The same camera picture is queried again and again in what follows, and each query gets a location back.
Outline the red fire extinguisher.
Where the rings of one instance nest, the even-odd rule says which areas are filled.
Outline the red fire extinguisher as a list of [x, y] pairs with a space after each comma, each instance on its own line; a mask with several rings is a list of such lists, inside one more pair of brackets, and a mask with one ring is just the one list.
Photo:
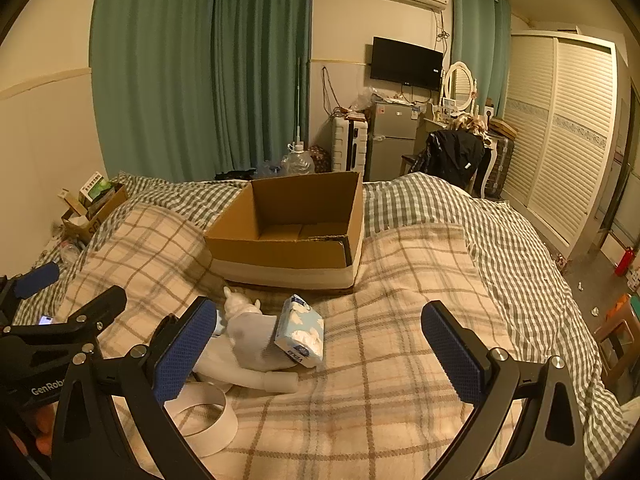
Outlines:
[[617, 266], [615, 267], [614, 273], [616, 276], [624, 276], [627, 272], [628, 269], [631, 266], [631, 263], [634, 262], [634, 257], [636, 256], [636, 251], [634, 250], [634, 248], [628, 247], [624, 253], [623, 253], [623, 257], [620, 258], [620, 262], [617, 263]]

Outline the green checked duvet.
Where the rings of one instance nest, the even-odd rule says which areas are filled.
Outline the green checked duvet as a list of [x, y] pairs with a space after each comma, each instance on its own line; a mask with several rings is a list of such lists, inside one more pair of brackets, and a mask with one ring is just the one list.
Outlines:
[[[64, 320], [118, 285], [126, 311], [100, 345], [120, 356], [197, 296], [221, 300], [204, 240], [240, 181], [171, 183], [123, 174], [129, 198], [16, 322]], [[585, 475], [600, 476], [631, 426], [603, 385], [596, 343], [532, 225], [427, 174], [363, 188], [354, 288], [307, 295], [326, 323], [326, 357], [296, 393], [230, 392], [239, 430], [206, 464], [219, 479], [419, 479], [470, 414], [426, 343], [420, 313], [438, 299], [488, 347], [522, 361], [562, 356], [582, 421]]]

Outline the green curtain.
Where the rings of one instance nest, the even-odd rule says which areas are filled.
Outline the green curtain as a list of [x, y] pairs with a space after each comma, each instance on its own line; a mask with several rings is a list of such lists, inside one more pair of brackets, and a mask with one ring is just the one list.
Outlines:
[[511, 53], [509, 0], [452, 0], [451, 62], [463, 62], [477, 82], [476, 102], [500, 117], [506, 107]]
[[94, 0], [107, 171], [210, 180], [309, 136], [311, 0]]

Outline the green curtain right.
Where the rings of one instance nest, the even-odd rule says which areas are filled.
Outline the green curtain right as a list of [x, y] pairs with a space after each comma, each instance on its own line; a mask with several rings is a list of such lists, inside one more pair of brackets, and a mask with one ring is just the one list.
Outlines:
[[463, 62], [477, 82], [476, 102], [500, 117], [506, 107], [511, 53], [509, 0], [452, 0], [451, 62]]

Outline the white unicorn figurine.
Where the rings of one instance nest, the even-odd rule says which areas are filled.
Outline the white unicorn figurine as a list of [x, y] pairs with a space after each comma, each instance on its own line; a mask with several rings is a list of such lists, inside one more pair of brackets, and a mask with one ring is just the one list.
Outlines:
[[294, 393], [296, 362], [274, 343], [277, 315], [262, 312], [260, 301], [224, 286], [224, 329], [209, 339], [194, 365], [208, 382], [268, 393]]

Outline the small cardboard box with clutter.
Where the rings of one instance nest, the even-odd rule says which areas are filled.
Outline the small cardboard box with clutter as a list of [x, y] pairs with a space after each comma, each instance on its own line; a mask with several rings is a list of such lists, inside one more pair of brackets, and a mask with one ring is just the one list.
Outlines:
[[58, 198], [67, 207], [61, 217], [64, 235], [88, 244], [110, 214], [128, 200], [128, 193], [125, 185], [96, 171], [77, 193], [62, 188]]

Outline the white suitcase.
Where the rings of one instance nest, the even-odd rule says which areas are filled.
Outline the white suitcase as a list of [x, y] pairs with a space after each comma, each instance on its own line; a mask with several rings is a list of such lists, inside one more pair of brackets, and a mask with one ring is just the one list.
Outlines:
[[364, 174], [368, 123], [362, 113], [335, 116], [332, 122], [332, 170]]

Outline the white louvered wardrobe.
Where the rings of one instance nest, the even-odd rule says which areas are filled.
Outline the white louvered wardrobe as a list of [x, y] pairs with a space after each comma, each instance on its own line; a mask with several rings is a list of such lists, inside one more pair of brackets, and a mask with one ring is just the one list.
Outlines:
[[503, 118], [516, 131], [502, 194], [565, 258], [604, 187], [617, 127], [612, 41], [514, 32]]

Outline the silver mini fridge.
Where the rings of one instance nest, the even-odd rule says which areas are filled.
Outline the silver mini fridge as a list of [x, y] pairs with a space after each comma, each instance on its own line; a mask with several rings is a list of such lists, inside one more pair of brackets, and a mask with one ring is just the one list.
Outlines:
[[409, 105], [382, 102], [368, 113], [367, 180], [394, 180], [400, 175], [402, 156], [413, 153], [418, 113]]

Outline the large clear water bottle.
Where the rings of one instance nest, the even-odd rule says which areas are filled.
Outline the large clear water bottle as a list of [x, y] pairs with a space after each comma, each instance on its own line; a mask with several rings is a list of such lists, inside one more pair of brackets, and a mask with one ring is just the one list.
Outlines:
[[288, 152], [281, 160], [281, 169], [282, 174], [285, 176], [314, 174], [314, 160], [306, 150], [303, 141], [298, 141], [288, 146]]

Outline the black wall television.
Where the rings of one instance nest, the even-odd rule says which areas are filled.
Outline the black wall television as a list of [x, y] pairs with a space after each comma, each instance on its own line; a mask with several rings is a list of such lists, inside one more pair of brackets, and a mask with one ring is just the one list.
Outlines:
[[442, 52], [388, 38], [374, 37], [370, 77], [403, 86], [438, 90], [442, 76]]

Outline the white tape roll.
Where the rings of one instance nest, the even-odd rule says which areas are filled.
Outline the white tape roll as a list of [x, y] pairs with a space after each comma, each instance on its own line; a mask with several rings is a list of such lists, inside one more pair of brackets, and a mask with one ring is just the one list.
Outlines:
[[165, 408], [198, 458], [221, 452], [238, 432], [235, 412], [215, 385], [189, 382]]

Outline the wooden stool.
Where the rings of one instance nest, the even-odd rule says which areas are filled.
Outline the wooden stool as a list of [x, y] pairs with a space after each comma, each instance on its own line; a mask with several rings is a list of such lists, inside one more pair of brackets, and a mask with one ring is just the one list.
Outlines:
[[639, 363], [638, 300], [629, 294], [621, 296], [594, 332], [603, 366], [601, 377], [608, 389]]

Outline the white oval vanity mirror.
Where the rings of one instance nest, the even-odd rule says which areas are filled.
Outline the white oval vanity mirror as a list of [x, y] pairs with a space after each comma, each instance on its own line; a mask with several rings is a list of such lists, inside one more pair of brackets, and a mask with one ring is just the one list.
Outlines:
[[453, 113], [470, 112], [476, 94], [476, 79], [469, 67], [461, 61], [452, 63], [442, 78], [440, 105]]

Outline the black jacket on chair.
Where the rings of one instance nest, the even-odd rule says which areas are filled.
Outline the black jacket on chair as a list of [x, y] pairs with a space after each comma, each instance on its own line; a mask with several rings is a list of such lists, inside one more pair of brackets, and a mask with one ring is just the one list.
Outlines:
[[485, 150], [484, 139], [469, 130], [433, 131], [427, 135], [425, 148], [410, 171], [423, 172], [458, 188], [467, 188]]

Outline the open cardboard box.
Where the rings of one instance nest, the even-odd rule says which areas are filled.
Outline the open cardboard box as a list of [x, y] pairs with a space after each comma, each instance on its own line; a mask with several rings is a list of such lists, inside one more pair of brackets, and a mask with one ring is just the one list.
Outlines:
[[355, 283], [363, 232], [361, 174], [342, 171], [248, 182], [205, 241], [229, 282], [342, 290]]

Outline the dark suitcase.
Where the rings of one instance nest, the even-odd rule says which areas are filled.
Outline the dark suitcase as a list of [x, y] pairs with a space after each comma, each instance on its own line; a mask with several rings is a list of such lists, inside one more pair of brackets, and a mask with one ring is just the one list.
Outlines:
[[514, 152], [514, 141], [499, 133], [491, 133], [490, 167], [484, 183], [485, 198], [499, 198], [501, 196], [510, 162]]

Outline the blue tissue pack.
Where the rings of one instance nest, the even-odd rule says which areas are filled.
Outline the blue tissue pack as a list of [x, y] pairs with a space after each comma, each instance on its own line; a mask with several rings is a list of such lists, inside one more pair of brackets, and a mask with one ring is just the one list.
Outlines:
[[283, 303], [274, 344], [298, 364], [317, 367], [323, 362], [324, 319], [301, 296], [292, 295]]

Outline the green curtain left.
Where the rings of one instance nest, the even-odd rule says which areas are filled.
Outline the green curtain left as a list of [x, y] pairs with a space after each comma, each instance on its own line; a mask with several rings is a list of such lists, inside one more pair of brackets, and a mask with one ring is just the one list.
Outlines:
[[309, 136], [311, 0], [94, 0], [107, 171], [210, 180]]

